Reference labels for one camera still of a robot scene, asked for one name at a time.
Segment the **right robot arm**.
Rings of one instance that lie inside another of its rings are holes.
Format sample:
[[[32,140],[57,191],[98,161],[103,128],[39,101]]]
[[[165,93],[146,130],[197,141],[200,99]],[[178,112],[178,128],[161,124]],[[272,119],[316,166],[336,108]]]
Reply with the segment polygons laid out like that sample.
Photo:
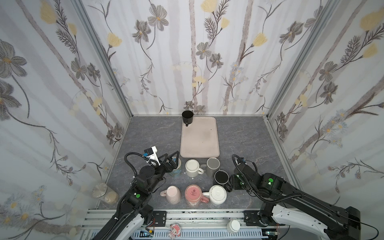
[[[258,227],[288,225],[310,232],[325,240],[361,239],[361,213],[321,201],[274,174],[260,175],[244,158],[232,155],[234,177],[250,196],[263,206],[245,222]]]

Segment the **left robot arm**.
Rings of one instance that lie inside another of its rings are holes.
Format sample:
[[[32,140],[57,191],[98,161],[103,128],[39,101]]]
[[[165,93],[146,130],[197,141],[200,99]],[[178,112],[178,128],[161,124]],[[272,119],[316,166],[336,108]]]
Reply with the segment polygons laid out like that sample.
[[[165,174],[177,169],[176,160],[179,159],[179,151],[171,155],[164,154],[157,160],[155,152],[146,149],[144,154],[129,152],[125,154],[125,163],[133,170],[134,180],[130,189],[121,197],[115,214],[106,225],[93,237],[94,240],[130,240],[133,233],[143,225],[154,222],[153,207],[149,205],[152,194],[157,191],[157,184],[165,180]],[[148,165],[138,172],[129,156],[139,156]]]

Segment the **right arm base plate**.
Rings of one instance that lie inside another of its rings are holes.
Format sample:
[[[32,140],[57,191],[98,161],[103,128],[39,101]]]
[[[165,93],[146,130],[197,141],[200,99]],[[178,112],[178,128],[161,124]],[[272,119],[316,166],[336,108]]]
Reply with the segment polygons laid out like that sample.
[[[264,227],[264,224],[261,221],[259,216],[259,210],[245,210],[244,213],[244,222],[247,227]]]

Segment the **grey ceramic mug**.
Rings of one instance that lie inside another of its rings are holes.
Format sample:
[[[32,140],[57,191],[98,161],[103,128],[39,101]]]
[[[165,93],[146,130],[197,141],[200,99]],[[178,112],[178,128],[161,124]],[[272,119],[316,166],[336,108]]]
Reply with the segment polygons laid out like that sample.
[[[220,161],[217,158],[209,158],[205,164],[200,166],[206,173],[206,175],[212,178],[215,173],[220,169]]]

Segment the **black and white mug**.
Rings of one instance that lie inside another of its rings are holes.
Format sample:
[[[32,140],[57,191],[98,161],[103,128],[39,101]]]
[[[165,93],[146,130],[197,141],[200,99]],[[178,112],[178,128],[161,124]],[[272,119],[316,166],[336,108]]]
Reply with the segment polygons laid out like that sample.
[[[194,113],[189,110],[183,111],[182,118],[183,118],[183,123],[185,124],[186,127],[188,127],[193,123]]]

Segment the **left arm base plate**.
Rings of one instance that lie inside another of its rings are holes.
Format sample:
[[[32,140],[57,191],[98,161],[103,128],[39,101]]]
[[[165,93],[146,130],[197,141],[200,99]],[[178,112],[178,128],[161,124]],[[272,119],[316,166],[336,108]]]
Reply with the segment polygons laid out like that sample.
[[[154,219],[154,227],[165,227],[167,220],[167,212],[166,211],[154,211],[153,212]]]

